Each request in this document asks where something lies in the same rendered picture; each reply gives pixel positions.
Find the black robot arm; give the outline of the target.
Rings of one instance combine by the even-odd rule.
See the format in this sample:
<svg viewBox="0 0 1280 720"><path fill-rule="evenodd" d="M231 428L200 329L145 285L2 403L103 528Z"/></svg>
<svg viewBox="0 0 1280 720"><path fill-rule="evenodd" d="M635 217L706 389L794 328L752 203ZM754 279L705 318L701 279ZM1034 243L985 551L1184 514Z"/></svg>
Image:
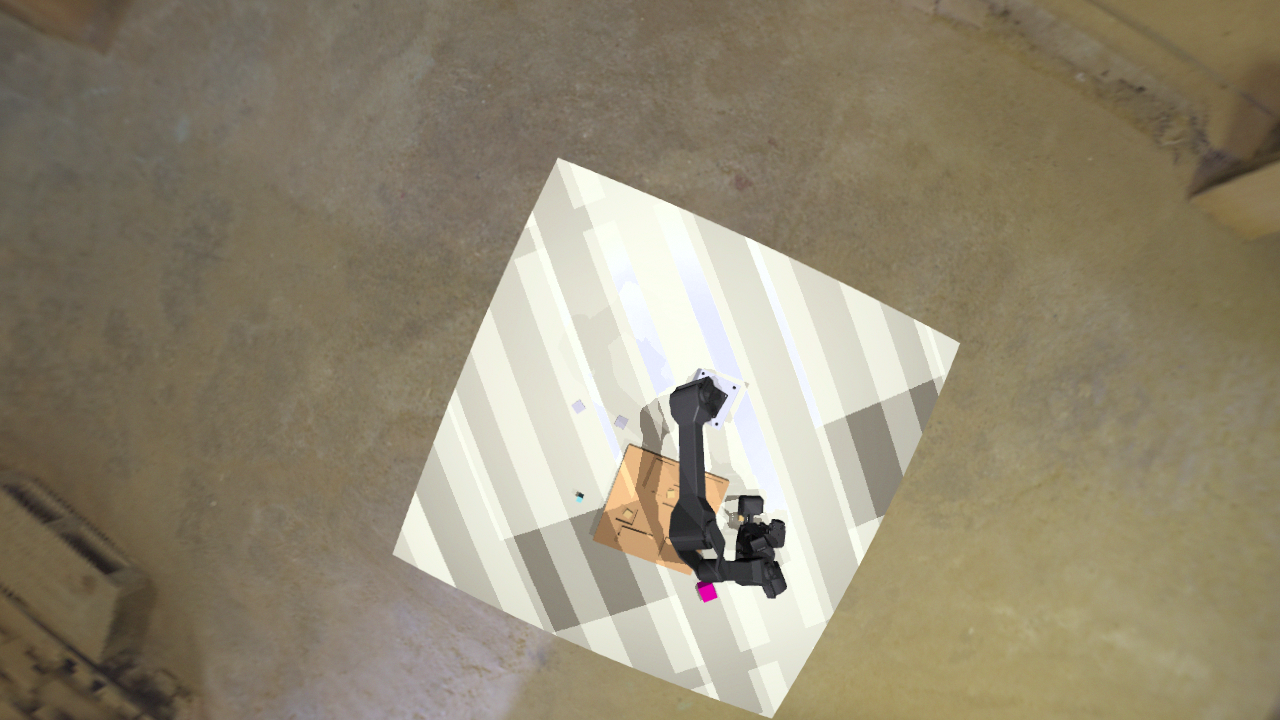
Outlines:
<svg viewBox="0 0 1280 720"><path fill-rule="evenodd" d="M692 568L704 583L735 582L739 585L762 585L767 598L787 589L774 548L785 547L786 527L780 519L769 525L760 521L764 536L751 536L746 542L750 559L726 560L724 537L717 516L707 501L707 478L703 424L721 411L726 398L710 375L676 387L669 395L669 411L678 424L678 501L669 515L669 541L678 559ZM703 559L698 550L716 550L717 559Z"/></svg>

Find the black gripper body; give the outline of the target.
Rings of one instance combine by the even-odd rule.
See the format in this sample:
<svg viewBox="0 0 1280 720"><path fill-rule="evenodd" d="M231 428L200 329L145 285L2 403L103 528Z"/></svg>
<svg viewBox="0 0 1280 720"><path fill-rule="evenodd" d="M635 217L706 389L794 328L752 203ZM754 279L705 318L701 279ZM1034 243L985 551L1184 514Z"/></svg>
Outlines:
<svg viewBox="0 0 1280 720"><path fill-rule="evenodd" d="M735 560L736 559L750 559L749 553L748 553L748 550L746 550L746 542L748 542L748 539L751 536L760 534L760 536L767 537L767 539L768 539L768 533L762 532L763 530L762 525L756 524L756 521L753 523L754 521L754 515L763 512L763 503L764 503L764 501L765 500L762 498L762 495L760 496L740 495L739 496L739 512L742 512L741 514L741 516L742 516L742 525L740 525L740 539L739 539L739 542L741 544L741 552L739 552L739 550L736 550Z"/></svg>

